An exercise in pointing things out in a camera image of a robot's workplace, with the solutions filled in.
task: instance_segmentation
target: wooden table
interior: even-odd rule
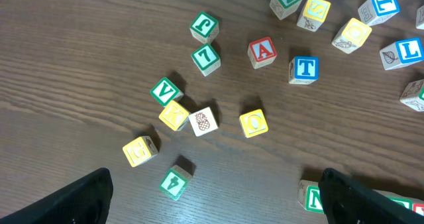
[[[300,10],[279,21],[270,0],[0,0],[0,217],[100,167],[115,188],[109,223],[326,223],[297,202],[299,180],[317,181],[326,167],[424,199],[424,114],[399,102],[424,65],[385,71],[378,55],[423,38],[423,1],[398,0],[401,12],[351,55],[331,40],[365,0],[328,1],[313,33],[296,26]],[[200,11],[221,30],[222,66],[206,78],[190,58]],[[247,45],[265,36],[278,57],[254,70]],[[320,58],[318,82],[287,83],[297,55]],[[197,138],[190,125],[165,126],[149,94],[164,76],[190,111],[211,106],[219,130]],[[270,130],[246,139],[240,112],[257,107]],[[160,154],[131,168],[122,147],[139,134]],[[177,202],[158,188],[176,160],[195,168]]]

